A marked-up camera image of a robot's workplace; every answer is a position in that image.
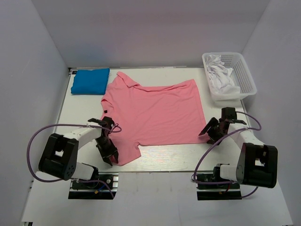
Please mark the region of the pink t shirt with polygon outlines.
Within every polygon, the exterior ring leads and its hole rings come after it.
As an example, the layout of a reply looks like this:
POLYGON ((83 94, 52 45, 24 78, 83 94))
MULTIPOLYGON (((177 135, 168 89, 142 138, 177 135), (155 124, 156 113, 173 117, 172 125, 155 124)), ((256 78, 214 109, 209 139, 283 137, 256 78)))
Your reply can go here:
POLYGON ((200 94, 194 80, 171 86, 145 87, 123 72, 106 89, 103 116, 113 119, 122 131, 110 134, 122 166, 141 157, 139 146, 203 144, 206 126, 200 94))

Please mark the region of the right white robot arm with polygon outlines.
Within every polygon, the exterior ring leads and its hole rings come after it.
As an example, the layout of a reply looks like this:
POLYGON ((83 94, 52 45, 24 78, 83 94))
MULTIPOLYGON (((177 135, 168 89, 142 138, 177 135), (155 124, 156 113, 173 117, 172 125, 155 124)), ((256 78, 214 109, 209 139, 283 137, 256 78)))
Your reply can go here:
POLYGON ((262 129, 260 123, 257 127, 249 127, 245 121, 237 118, 238 113, 234 107, 224 107, 220 119, 211 118, 200 132, 201 136, 209 136, 207 143, 210 147, 199 160, 202 162, 223 140, 231 138, 240 149, 238 162, 235 165, 218 164, 209 181, 199 181, 196 173, 193 173, 192 180, 200 185, 219 188, 234 183, 274 188, 277 182, 278 150, 254 135, 254 131, 262 129))

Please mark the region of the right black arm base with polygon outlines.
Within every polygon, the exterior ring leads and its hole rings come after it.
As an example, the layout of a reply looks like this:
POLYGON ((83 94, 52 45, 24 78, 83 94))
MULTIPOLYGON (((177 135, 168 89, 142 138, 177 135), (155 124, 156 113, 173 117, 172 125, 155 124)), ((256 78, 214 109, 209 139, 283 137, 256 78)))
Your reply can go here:
POLYGON ((240 185, 237 183, 237 167, 217 164, 212 171, 200 172, 192 176, 197 184, 199 201, 241 200, 240 185))

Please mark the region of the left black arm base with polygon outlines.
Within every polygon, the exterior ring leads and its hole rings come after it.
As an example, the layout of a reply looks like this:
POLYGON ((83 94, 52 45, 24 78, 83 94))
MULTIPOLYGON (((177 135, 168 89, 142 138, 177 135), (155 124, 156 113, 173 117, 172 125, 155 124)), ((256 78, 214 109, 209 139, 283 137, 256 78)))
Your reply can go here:
POLYGON ((72 181, 69 189, 70 200, 113 200, 118 189, 118 173, 99 173, 95 182, 72 181))

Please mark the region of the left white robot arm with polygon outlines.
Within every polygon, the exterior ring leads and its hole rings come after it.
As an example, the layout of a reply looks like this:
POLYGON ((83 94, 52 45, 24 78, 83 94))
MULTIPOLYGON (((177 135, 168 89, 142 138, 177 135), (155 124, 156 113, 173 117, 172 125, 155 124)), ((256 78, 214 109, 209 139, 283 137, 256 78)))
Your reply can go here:
POLYGON ((93 124, 76 125, 76 130, 66 134, 51 134, 41 156, 39 170, 65 181, 74 178, 83 180, 90 188, 96 187, 99 184, 96 167, 78 162, 78 152, 95 141, 103 162, 110 166, 112 161, 118 163, 118 149, 109 135, 122 129, 106 116, 102 120, 91 118, 88 122, 93 124))

